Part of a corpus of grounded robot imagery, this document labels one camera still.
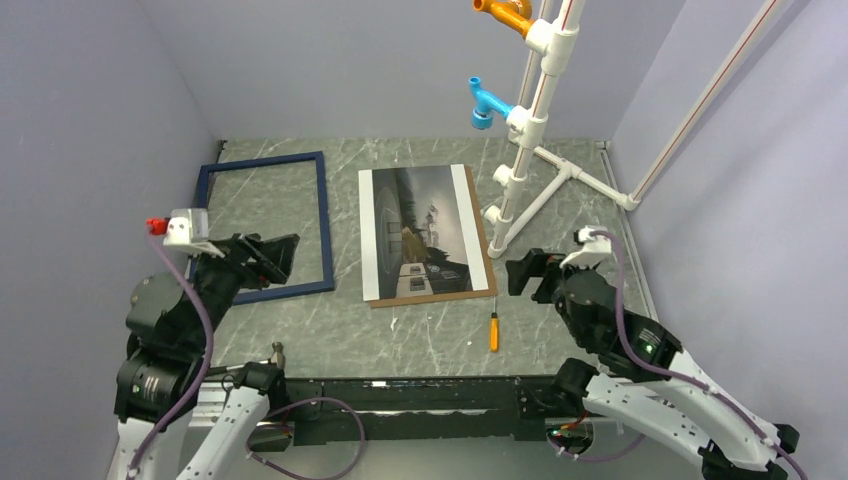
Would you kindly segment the blue picture frame with photo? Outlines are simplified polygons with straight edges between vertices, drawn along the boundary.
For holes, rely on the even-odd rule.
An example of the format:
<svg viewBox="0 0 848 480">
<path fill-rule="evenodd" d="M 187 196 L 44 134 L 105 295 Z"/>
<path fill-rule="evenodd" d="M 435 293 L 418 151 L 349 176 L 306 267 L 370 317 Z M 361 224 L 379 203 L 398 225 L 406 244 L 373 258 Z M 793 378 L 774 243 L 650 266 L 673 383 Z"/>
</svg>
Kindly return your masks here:
<svg viewBox="0 0 848 480">
<path fill-rule="evenodd" d="M 215 240 L 236 233 L 263 241 L 296 234 L 300 242 L 286 283 L 242 290 L 236 305 L 333 291 L 325 156 L 321 151 L 207 164 L 200 168 L 194 205 L 209 216 Z"/>
</svg>

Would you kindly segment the yellow handled screwdriver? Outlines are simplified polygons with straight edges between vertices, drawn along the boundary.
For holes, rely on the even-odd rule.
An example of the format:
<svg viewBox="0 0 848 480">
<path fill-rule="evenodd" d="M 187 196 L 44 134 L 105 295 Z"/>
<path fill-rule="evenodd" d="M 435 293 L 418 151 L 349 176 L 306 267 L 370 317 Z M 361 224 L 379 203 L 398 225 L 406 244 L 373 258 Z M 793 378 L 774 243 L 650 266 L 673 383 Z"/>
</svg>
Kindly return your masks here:
<svg viewBox="0 0 848 480">
<path fill-rule="evenodd" d="M 494 297 L 489 320 L 489 350 L 493 353 L 500 349 L 500 323 L 497 306 L 498 298 Z"/>
</svg>

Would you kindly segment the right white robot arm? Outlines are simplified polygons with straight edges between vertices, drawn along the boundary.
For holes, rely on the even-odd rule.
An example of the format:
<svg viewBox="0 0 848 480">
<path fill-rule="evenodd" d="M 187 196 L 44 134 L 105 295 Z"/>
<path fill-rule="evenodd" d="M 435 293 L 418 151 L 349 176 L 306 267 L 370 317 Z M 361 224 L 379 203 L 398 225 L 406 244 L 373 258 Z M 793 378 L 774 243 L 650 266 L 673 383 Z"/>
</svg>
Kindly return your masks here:
<svg viewBox="0 0 848 480">
<path fill-rule="evenodd" d="M 550 304 L 575 343 L 606 372 L 570 358 L 560 367 L 545 406 L 614 418 L 699 465 L 705 479 L 786 479 L 805 475 L 792 459 L 800 434 L 770 423 L 720 387 L 657 321 L 626 309 L 618 277 L 597 271 L 604 252 L 570 255 L 530 250 L 506 263 L 508 292 L 540 281 L 533 301 Z"/>
</svg>

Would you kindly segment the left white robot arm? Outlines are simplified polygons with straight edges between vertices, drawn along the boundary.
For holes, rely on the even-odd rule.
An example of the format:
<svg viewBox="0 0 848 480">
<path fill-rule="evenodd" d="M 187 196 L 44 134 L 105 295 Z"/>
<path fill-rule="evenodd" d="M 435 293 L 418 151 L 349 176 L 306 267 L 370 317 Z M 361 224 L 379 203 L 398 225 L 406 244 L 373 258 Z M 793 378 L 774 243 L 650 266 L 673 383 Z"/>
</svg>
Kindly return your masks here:
<svg viewBox="0 0 848 480">
<path fill-rule="evenodd" d="M 167 227 L 148 237 L 167 269 L 133 290 L 126 319 L 127 357 L 117 373 L 120 467 L 125 479 L 217 479 L 256 423 L 289 404 L 282 365 L 249 362 L 192 460 L 179 465 L 199 390 L 213 356 L 214 332 L 243 289 L 284 284 L 296 234 L 263 240 L 235 234 L 209 241 Z"/>
</svg>

